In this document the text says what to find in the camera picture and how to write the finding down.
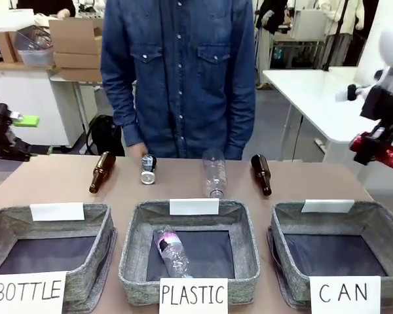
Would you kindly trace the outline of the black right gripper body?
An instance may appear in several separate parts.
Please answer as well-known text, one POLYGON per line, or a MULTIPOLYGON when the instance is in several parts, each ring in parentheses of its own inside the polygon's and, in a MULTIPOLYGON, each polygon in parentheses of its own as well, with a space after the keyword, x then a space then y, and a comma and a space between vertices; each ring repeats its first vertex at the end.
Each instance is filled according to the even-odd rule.
POLYGON ((364 104, 360 116, 393 124, 393 93, 381 86, 370 86, 361 91, 364 104))

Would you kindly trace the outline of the person's right hand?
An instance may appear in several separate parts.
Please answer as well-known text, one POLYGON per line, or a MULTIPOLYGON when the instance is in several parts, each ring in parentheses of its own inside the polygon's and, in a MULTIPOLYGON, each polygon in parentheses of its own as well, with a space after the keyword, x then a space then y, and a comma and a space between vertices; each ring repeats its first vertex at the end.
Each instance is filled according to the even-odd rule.
POLYGON ((147 147, 144 143, 130 145, 127 150, 128 156, 131 158, 141 159, 147 154, 147 147))

